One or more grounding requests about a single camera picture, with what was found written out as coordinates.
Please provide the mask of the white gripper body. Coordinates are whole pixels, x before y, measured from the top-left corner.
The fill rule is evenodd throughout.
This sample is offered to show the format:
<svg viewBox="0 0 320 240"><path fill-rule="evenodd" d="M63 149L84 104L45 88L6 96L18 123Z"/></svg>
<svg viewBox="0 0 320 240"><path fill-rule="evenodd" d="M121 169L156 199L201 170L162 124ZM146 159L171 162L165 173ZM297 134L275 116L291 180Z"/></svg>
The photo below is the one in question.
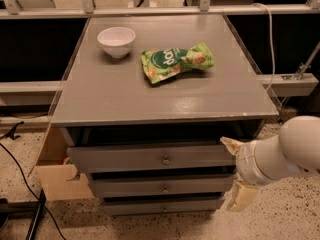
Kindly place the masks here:
<svg viewBox="0 0 320 240"><path fill-rule="evenodd" d="M266 184L266 176L256 163L255 147L256 141L245 143L240 147L236 156L237 172L247 184L263 186Z"/></svg>

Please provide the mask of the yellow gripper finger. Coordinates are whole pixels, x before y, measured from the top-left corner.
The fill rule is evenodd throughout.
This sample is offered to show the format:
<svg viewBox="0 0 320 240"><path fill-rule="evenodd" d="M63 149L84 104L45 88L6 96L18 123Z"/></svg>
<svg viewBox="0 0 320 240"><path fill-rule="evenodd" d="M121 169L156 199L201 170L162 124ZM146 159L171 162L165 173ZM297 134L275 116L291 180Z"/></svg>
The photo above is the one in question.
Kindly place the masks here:
<svg viewBox="0 0 320 240"><path fill-rule="evenodd" d="M220 141L233 156L236 156L244 145L243 142L228 137L221 137Z"/></svg>
<svg viewBox="0 0 320 240"><path fill-rule="evenodd" d="M257 187L236 180L231 189L231 199L227 209L231 212L243 211L253 202L258 191Z"/></svg>

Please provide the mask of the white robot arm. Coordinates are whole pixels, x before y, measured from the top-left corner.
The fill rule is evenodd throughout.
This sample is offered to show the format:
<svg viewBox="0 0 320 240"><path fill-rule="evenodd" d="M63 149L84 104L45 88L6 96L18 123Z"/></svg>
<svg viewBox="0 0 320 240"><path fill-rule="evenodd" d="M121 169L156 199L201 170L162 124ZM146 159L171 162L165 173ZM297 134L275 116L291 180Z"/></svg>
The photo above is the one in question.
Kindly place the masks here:
<svg viewBox="0 0 320 240"><path fill-rule="evenodd" d="M220 141L236 159L237 177L226 209L241 212L259 188L288 177L310 177L320 172L320 118L298 116L285 122L279 133L264 140Z"/></svg>

